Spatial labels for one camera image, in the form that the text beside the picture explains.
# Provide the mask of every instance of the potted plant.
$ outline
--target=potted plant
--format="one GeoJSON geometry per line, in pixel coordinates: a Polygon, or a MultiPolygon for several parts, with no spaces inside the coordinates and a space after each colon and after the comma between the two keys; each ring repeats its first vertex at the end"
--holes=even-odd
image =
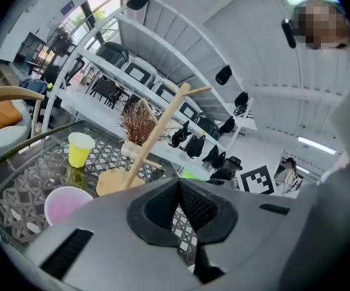
{"type": "Polygon", "coordinates": [[[126,140],[121,148],[121,154],[136,159],[141,152],[142,145],[147,141],[150,133],[156,126],[152,113],[145,103],[137,103],[121,116],[121,128],[125,131],[126,140]]]}

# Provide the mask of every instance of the wooden stand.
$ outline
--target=wooden stand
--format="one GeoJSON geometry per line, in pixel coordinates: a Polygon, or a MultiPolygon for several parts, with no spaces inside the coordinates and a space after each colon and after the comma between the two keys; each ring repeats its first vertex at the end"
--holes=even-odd
{"type": "Polygon", "coordinates": [[[164,132],[165,129],[167,129],[166,126],[168,122],[170,121],[171,117],[181,104],[183,98],[185,96],[205,92],[211,89],[210,87],[203,87],[202,89],[190,91],[190,88],[191,86],[188,83],[184,83],[180,87],[179,91],[177,92],[173,100],[170,102],[168,108],[165,110],[159,121],[157,121],[156,117],[154,117],[152,110],[150,109],[146,100],[142,100],[142,103],[147,108],[149,108],[149,114],[154,117],[153,121],[155,121],[156,126],[150,133],[147,141],[143,144],[140,154],[137,156],[134,164],[132,165],[132,168],[128,172],[121,169],[112,169],[100,174],[98,185],[96,186],[96,192],[99,196],[118,192],[145,183],[143,180],[137,177],[137,173],[144,162],[153,165],[153,162],[148,161],[146,158],[150,150],[154,146],[155,142],[157,141],[158,137],[164,132]]]}

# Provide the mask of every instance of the person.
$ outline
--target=person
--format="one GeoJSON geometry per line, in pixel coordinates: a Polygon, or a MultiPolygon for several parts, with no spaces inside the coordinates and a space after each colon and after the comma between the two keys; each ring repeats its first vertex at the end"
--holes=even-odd
{"type": "Polygon", "coordinates": [[[340,4],[307,0],[296,5],[290,20],[298,42],[310,49],[344,49],[350,46],[350,23],[340,4]]]}
{"type": "Polygon", "coordinates": [[[285,170],[279,173],[275,179],[276,183],[279,184],[276,188],[281,195],[293,189],[297,178],[296,161],[293,158],[287,158],[284,165],[285,170]]]}

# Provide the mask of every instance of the ceiling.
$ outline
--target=ceiling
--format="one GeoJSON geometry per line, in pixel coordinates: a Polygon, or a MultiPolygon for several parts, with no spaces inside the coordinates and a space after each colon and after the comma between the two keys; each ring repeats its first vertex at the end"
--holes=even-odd
{"type": "MultiPolygon", "coordinates": [[[[287,155],[300,158],[304,168],[318,169],[318,175],[332,167],[338,154],[307,148],[297,137],[344,151],[329,117],[350,90],[348,48],[289,48],[280,26],[293,9],[286,0],[159,1],[164,5],[151,1],[145,14],[128,16],[183,53],[225,102],[232,102],[241,89],[254,97],[251,111],[265,141],[279,143],[287,155]],[[226,63],[234,76],[220,87],[214,76],[226,63]]],[[[171,76],[175,82],[182,80],[171,76]]]]}

